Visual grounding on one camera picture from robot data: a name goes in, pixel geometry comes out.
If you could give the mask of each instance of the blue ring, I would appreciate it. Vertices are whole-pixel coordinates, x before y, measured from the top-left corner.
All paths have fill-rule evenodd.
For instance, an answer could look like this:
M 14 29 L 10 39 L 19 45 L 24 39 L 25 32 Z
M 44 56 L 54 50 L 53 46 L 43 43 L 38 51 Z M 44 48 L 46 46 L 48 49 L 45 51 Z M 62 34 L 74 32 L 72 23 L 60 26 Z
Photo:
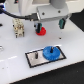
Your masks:
M 59 59 L 60 50 L 56 47 L 53 49 L 53 53 L 50 52 L 52 46 L 45 47 L 43 50 L 43 56 L 49 61 L 55 61 Z

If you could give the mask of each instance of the white table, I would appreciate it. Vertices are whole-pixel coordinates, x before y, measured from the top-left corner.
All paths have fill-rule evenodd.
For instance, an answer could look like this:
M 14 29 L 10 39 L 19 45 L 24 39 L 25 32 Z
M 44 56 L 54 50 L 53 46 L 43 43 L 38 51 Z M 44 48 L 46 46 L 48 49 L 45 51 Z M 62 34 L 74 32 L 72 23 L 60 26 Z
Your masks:
M 59 29 L 58 21 L 43 23 L 47 30 L 45 36 L 37 36 L 34 23 L 24 21 L 25 37 L 19 38 L 15 38 L 11 17 L 2 14 L 0 22 L 3 23 L 3 27 L 0 27 L 0 46 L 4 48 L 0 52 L 0 84 L 12 83 L 84 60 L 84 32 L 70 20 L 64 30 Z M 50 45 L 59 45 L 67 59 L 30 68 L 25 53 Z

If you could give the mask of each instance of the screw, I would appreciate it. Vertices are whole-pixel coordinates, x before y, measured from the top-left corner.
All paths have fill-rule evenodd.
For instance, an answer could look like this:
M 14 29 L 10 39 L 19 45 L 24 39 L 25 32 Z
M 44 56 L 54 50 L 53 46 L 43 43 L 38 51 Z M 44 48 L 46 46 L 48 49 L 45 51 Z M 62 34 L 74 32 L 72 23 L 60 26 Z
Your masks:
M 3 24 L 0 23 L 0 27 L 3 26 Z
M 61 13 L 61 11 L 59 10 L 58 13 Z
M 0 51 L 3 51 L 3 47 L 2 46 L 0 46 Z
M 53 53 L 53 49 L 54 49 L 54 47 L 51 47 L 50 53 Z
M 43 12 L 42 15 L 45 15 L 45 13 Z
M 38 53 L 37 52 L 35 53 L 35 59 L 38 59 Z

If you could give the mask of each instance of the cable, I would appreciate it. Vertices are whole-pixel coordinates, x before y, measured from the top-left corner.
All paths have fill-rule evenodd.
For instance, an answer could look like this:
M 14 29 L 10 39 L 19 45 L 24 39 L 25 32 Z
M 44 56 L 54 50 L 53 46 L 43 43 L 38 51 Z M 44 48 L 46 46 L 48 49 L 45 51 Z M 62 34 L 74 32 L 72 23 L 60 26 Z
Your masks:
M 14 15 L 14 14 L 11 14 L 11 13 L 5 11 L 5 10 L 2 9 L 1 7 L 0 7 L 0 10 L 1 10 L 3 13 L 5 13 L 6 15 L 11 16 L 11 17 L 13 17 L 13 18 L 25 19 L 25 20 L 30 20 L 30 21 L 31 21 L 31 20 L 33 20 L 33 21 L 38 21 L 37 13 L 33 13 L 32 15 L 28 15 L 28 16 L 17 16 L 17 15 Z
M 24 16 L 16 16 L 16 15 L 13 15 L 13 14 L 11 14 L 11 13 L 5 11 L 5 10 L 2 9 L 1 7 L 0 7 L 0 10 L 1 10 L 3 13 L 5 13 L 6 15 L 11 16 L 11 17 L 13 17 L 13 18 L 26 19 Z

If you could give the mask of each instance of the red object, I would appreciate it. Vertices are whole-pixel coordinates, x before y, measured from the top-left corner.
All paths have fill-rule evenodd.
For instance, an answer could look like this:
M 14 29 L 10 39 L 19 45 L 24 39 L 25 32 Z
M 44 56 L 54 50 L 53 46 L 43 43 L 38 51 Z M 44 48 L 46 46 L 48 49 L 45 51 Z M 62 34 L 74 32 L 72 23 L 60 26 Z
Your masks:
M 46 34 L 46 30 L 45 30 L 45 28 L 42 27 L 40 33 L 37 33 L 37 32 L 36 32 L 36 34 L 39 35 L 39 36 L 43 36 L 43 35 L 45 35 L 45 34 Z

